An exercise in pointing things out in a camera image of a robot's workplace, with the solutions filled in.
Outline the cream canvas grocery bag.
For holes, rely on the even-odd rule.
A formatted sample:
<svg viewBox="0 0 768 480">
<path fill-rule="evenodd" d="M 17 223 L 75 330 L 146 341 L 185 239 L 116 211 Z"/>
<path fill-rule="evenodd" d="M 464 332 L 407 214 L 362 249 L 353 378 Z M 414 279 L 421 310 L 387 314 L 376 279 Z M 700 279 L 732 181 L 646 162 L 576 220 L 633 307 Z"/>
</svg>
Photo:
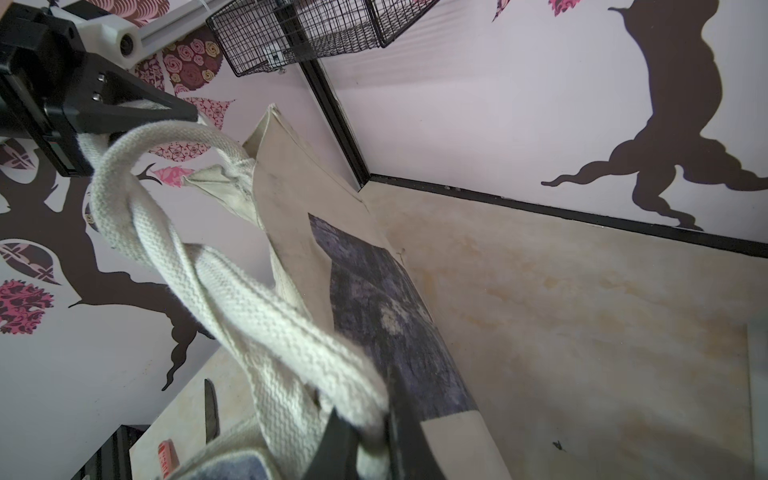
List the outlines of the cream canvas grocery bag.
<svg viewBox="0 0 768 480">
<path fill-rule="evenodd" d="M 395 367 L 445 479 L 509 471 L 418 290 L 366 203 L 270 106 L 239 143 L 204 121 L 116 140 L 81 134 L 90 208 L 112 248 L 155 269 L 242 369 L 253 411 L 177 479 L 302 479 L 331 412 L 359 434 L 359 479 L 391 479 L 386 373 Z M 221 162 L 187 178 L 266 235 L 274 283 L 184 241 L 133 175 L 149 150 L 202 143 Z"/>
</svg>

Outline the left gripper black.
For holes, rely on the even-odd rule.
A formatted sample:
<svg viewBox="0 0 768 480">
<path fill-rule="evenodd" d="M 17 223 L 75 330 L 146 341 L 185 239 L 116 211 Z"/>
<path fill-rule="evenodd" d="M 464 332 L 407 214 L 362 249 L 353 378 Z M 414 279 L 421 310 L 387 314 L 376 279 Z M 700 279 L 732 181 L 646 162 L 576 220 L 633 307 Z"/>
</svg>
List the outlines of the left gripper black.
<svg viewBox="0 0 768 480">
<path fill-rule="evenodd" d="M 89 177 L 76 134 L 113 134 L 198 120 L 197 108 L 102 56 L 85 53 L 75 24 L 11 3 L 1 17 L 1 139 L 31 139 L 55 170 Z"/>
</svg>

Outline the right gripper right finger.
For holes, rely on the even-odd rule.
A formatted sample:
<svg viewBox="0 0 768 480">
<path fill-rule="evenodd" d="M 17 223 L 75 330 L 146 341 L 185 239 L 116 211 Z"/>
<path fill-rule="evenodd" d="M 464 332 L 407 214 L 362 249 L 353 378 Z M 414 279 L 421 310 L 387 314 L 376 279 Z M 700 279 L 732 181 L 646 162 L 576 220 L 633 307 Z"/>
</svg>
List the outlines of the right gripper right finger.
<svg viewBox="0 0 768 480">
<path fill-rule="evenodd" d="M 405 381 L 395 367 L 386 373 L 389 394 L 387 442 L 390 478 L 445 480 L 409 399 Z"/>
</svg>

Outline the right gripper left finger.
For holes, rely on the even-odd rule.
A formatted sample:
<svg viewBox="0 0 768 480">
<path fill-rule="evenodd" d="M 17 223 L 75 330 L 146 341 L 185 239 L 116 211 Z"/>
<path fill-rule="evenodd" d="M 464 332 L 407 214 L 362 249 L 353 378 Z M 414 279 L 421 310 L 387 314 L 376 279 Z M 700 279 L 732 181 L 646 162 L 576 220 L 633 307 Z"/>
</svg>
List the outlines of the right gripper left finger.
<svg viewBox="0 0 768 480">
<path fill-rule="evenodd" d="M 359 434 L 334 409 L 303 480 L 358 480 Z"/>
</svg>

